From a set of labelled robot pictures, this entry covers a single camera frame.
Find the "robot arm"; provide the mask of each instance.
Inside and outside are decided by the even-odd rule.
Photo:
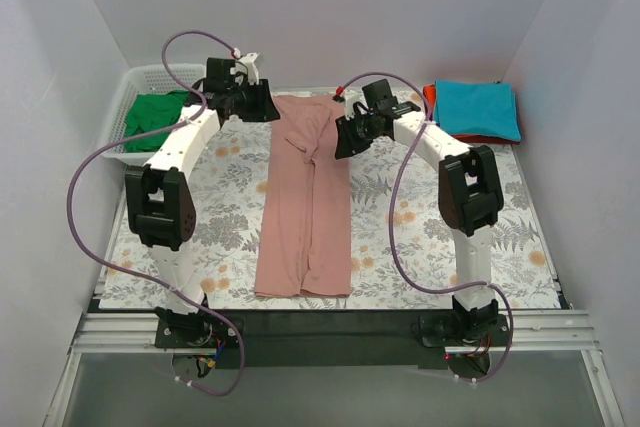
[[[336,98],[345,103],[345,116],[336,120],[336,158],[363,152],[383,135],[412,145],[425,122],[421,109],[411,102],[399,103],[386,80],[362,90],[368,107],[358,102],[358,94]],[[464,144],[431,123],[415,153],[438,172],[438,205],[453,234],[458,285],[491,283],[492,226],[504,205],[493,151]],[[498,316],[493,291],[481,286],[455,292],[453,309],[468,338]]]
[[[174,130],[144,166],[129,167],[125,174],[129,228],[149,247],[160,276],[198,303],[204,293],[193,275],[188,241],[195,229],[196,211],[187,181],[207,142],[231,115],[246,122],[280,118],[268,81],[259,77],[259,57],[260,54],[251,53],[237,61],[208,59],[207,75],[201,83],[209,109],[197,120]],[[185,105],[180,120],[193,117],[201,108],[193,97]],[[154,195],[158,191],[163,193],[162,200]],[[169,293],[167,309],[176,314],[197,311],[173,293]]]

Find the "floral pattern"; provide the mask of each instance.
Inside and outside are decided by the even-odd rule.
[[[282,92],[298,96],[310,92]],[[401,100],[408,94],[399,92]],[[425,295],[407,285],[390,255],[388,222],[396,230],[398,253],[408,275],[431,288],[455,285],[455,250],[438,212],[438,179],[414,156],[400,186],[396,211],[389,199],[407,148],[378,139],[350,159],[351,285],[348,298],[258,298],[253,293],[260,228],[267,190],[269,124],[225,123],[196,164],[189,185],[198,213],[192,239],[195,275],[214,309],[428,309],[449,308],[451,296]],[[492,273],[514,307],[559,308],[526,189],[510,146],[492,146],[505,206],[494,229]],[[129,269],[158,275],[146,247],[129,231],[126,212],[113,259]],[[153,308],[165,291],[143,279],[109,272],[102,308]]]

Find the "white backdrop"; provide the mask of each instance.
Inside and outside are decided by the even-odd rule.
[[[93,0],[0,0],[0,425],[42,425],[98,269],[65,195],[126,62]],[[122,168],[96,162],[77,217],[102,253]]]
[[[95,0],[132,65],[159,63],[172,33],[213,31],[265,54],[279,87],[332,86],[385,69],[434,78],[501,79],[543,0]],[[184,40],[171,58],[224,54]]]
[[[629,426],[640,425],[639,25],[640,0],[545,0],[505,78],[560,281],[589,310]]]

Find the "red cloth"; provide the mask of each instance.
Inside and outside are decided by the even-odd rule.
[[[422,93],[425,95],[427,100],[431,105],[433,105],[434,112],[436,108],[436,86],[425,85],[422,89]],[[490,137],[488,135],[474,135],[474,134],[456,134],[453,136],[455,139],[458,139],[460,142],[464,142],[466,144],[519,144],[520,142],[515,142],[513,140],[503,139],[501,137]]]
[[[331,95],[276,97],[271,159],[256,270],[256,295],[351,293],[349,161],[336,160]]]

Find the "cable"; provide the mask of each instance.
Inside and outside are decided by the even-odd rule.
[[[487,375],[488,372],[480,367],[480,364],[478,364],[474,357],[466,357],[465,361],[471,366],[473,370],[480,372],[482,375]]]
[[[213,356],[214,361],[217,361],[220,358],[220,354],[222,354],[225,344],[226,342],[223,342],[222,345],[218,347],[218,350],[216,351],[216,355]]]
[[[189,344],[191,347],[202,347],[203,345],[206,345],[207,342],[211,340],[211,337],[213,337],[213,326],[210,325],[209,336],[206,338],[204,342],[200,342],[199,344],[196,344],[195,342],[187,342],[187,344]]]
[[[182,87],[183,89],[185,89],[185,90],[187,90],[187,91],[189,91],[189,92],[191,92],[193,94],[196,94],[198,97],[200,97],[200,100],[202,101],[202,107],[200,108],[200,110],[198,110],[198,112],[196,112],[188,120],[180,121],[180,122],[178,122],[178,123],[176,123],[174,125],[170,125],[168,127],[162,128],[162,129],[153,130],[151,132],[145,132],[144,134],[137,134],[137,135],[133,135],[131,137],[125,137],[123,139],[116,140],[114,142],[110,142],[107,145],[105,145],[103,147],[100,147],[95,152],[91,153],[85,160],[82,161],[82,163],[80,164],[78,169],[75,171],[75,173],[71,177],[71,181],[69,182],[69,189],[67,191],[66,211],[67,211],[67,222],[69,224],[69,230],[71,231],[71,235],[73,236],[73,240],[76,242],[78,247],[80,247],[80,250],[82,250],[89,258],[91,258],[92,260],[94,260],[95,262],[97,262],[97,263],[99,263],[101,265],[109,267],[110,269],[114,269],[114,270],[116,270],[118,272],[123,272],[125,274],[133,275],[134,277],[140,277],[140,278],[148,280],[150,282],[154,282],[154,283],[164,287],[165,289],[173,292],[173,294],[176,295],[183,302],[185,302],[185,303],[187,303],[187,304],[189,304],[189,305],[191,305],[191,306],[193,306],[193,307],[195,307],[195,308],[197,308],[199,310],[202,310],[203,312],[211,315],[212,317],[218,319],[219,321],[221,321],[222,323],[227,325],[231,330],[233,330],[233,332],[236,334],[236,336],[238,338],[238,347],[240,349],[240,367],[238,368],[238,375],[236,376],[236,378],[234,379],[234,381],[231,383],[231,385],[229,387],[227,387],[226,389],[221,390],[221,391],[216,391],[216,390],[210,389],[209,387],[207,387],[205,385],[198,384],[198,383],[193,382],[193,381],[191,381],[189,379],[186,379],[184,377],[181,377],[181,376],[176,376],[175,377],[177,380],[180,380],[180,381],[186,383],[189,386],[195,387],[196,389],[201,390],[201,391],[203,391],[203,392],[205,392],[205,393],[207,393],[209,395],[220,397],[220,396],[228,395],[229,393],[231,393],[233,391],[233,389],[236,388],[236,386],[238,385],[238,382],[240,382],[240,378],[242,377],[242,372],[244,371],[245,348],[244,348],[244,341],[242,339],[242,335],[240,334],[240,331],[238,330],[238,328],[233,324],[233,322],[231,322],[225,316],[223,316],[223,315],[221,315],[221,314],[209,309],[208,307],[200,305],[197,302],[194,302],[189,297],[184,295],[182,292],[180,292],[179,290],[176,290],[176,288],[174,286],[170,285],[168,282],[165,282],[164,280],[159,279],[157,277],[153,277],[152,275],[144,274],[142,272],[136,272],[134,270],[125,269],[124,267],[120,267],[119,265],[116,265],[113,262],[109,262],[108,260],[101,258],[99,255],[95,254],[93,251],[91,251],[89,249],[89,247],[86,246],[86,244],[84,243],[84,241],[80,237],[80,234],[78,234],[78,229],[77,229],[76,224],[75,224],[75,219],[73,218],[73,195],[75,193],[76,185],[78,184],[78,179],[80,178],[80,175],[82,174],[84,169],[86,169],[87,166],[96,157],[98,157],[103,152],[106,152],[107,150],[109,150],[109,149],[111,149],[111,148],[113,148],[113,147],[115,147],[117,145],[124,144],[125,142],[129,142],[131,140],[145,139],[147,137],[152,137],[154,135],[162,134],[162,133],[165,133],[165,132],[171,132],[172,130],[176,130],[176,129],[179,129],[181,127],[184,127],[189,122],[192,122],[192,121],[196,120],[198,117],[200,117],[200,115],[202,115],[202,113],[207,109],[207,99],[205,98],[205,96],[201,92],[198,92],[197,90],[192,89],[188,84],[185,84],[180,79],[178,79],[176,74],[171,70],[171,68],[169,67],[169,64],[167,63],[167,48],[169,47],[169,45],[174,40],[176,40],[177,38],[182,37],[184,35],[189,35],[189,34],[201,35],[201,36],[207,37],[207,38],[209,38],[211,40],[215,40],[219,44],[222,44],[223,46],[228,48],[229,51],[231,52],[232,57],[234,59],[239,55],[238,54],[239,51],[237,49],[233,48],[230,44],[226,43],[225,41],[223,41],[219,37],[216,37],[215,35],[210,34],[208,32],[204,32],[202,30],[185,30],[183,32],[178,32],[177,34],[175,34],[171,38],[169,38],[169,40],[167,40],[165,42],[164,46],[162,47],[162,64],[164,65],[164,68],[167,70],[167,73],[169,74],[169,76],[180,87]]]
[[[482,351],[480,355],[489,353],[489,349],[491,348],[491,334],[487,334],[487,336],[488,336],[487,347]]]
[[[207,374],[203,373],[202,370],[200,370],[200,359],[198,357],[196,357],[196,368],[198,369],[198,378],[204,379],[207,376]]]
[[[369,77],[369,76],[390,77],[392,79],[396,79],[402,82],[403,84],[407,85],[422,99],[422,102],[424,104],[424,110],[425,110],[425,120],[430,119],[432,117],[433,108],[431,107],[431,104],[425,97],[424,93],[420,91],[420,89],[418,89],[415,85],[413,85],[408,80],[400,77],[399,75],[390,74],[388,72],[365,72],[364,74],[356,75],[355,77],[347,81],[345,84],[338,87],[336,89],[336,95],[341,95],[342,92],[344,92],[344,89],[349,87],[355,81],[360,80],[364,77]],[[427,125],[428,124],[426,122],[422,124],[422,126],[418,130],[416,138],[413,140],[413,142],[409,146],[409,150],[407,151],[407,154],[404,156],[404,159],[402,159],[402,163],[400,164],[400,168],[398,169],[398,175],[393,184],[393,191],[391,193],[391,202],[389,203],[389,219],[393,219],[393,214],[396,208],[396,200],[398,198],[398,190],[400,189],[400,182],[402,180],[402,175],[404,174],[404,171],[407,168],[409,159],[411,158],[411,156],[416,150],[416,147],[418,146],[418,142],[420,142],[420,139],[424,135],[424,131],[427,129]],[[411,287],[418,290],[419,292],[424,292],[425,294],[442,295],[442,294],[453,294],[460,290],[468,289],[471,287],[488,287],[493,291],[495,291],[500,296],[500,298],[504,302],[504,305],[507,309],[507,314],[509,317],[509,339],[507,340],[507,345],[504,349],[504,354],[500,358],[500,361],[497,363],[495,368],[491,370],[491,372],[489,372],[487,375],[484,375],[479,379],[466,379],[464,377],[461,377],[461,378],[467,382],[482,382],[485,380],[489,380],[491,377],[493,377],[504,365],[505,361],[507,360],[507,356],[509,355],[509,351],[511,350],[511,345],[513,344],[513,311],[511,310],[511,306],[509,305],[509,301],[507,300],[506,295],[504,295],[502,290],[500,290],[500,288],[497,285],[489,284],[488,282],[485,282],[485,281],[467,282],[465,284],[456,285],[455,287],[450,287],[447,289],[429,289],[427,287],[422,287],[421,285],[418,285],[413,280],[411,280],[411,278],[409,278],[409,276],[407,275],[407,273],[405,272],[404,268],[400,263],[400,257],[398,256],[398,252],[396,250],[394,222],[391,222],[391,221],[389,222],[389,246],[391,248],[391,256],[393,257],[393,262],[396,265],[396,269],[398,270],[398,273],[407,284],[409,284]]]
[[[478,344],[478,346],[476,347],[476,350],[472,351],[472,352],[467,352],[467,357],[474,357],[478,351],[480,350],[480,348],[482,347],[482,339],[480,339],[480,343]]]
[[[242,62],[240,62],[239,60],[236,60],[236,65],[241,65],[244,67],[244,72],[246,75],[249,75],[249,67],[247,67],[245,64],[243,64]]]
[[[367,107],[366,105],[364,105],[362,102],[354,102],[354,103],[353,103],[353,106],[354,106],[354,107],[358,107],[358,108],[360,108],[360,109],[364,110],[364,111],[365,111],[365,113],[367,113],[367,114],[372,114],[372,113],[373,113],[373,110],[371,110],[369,107]]]

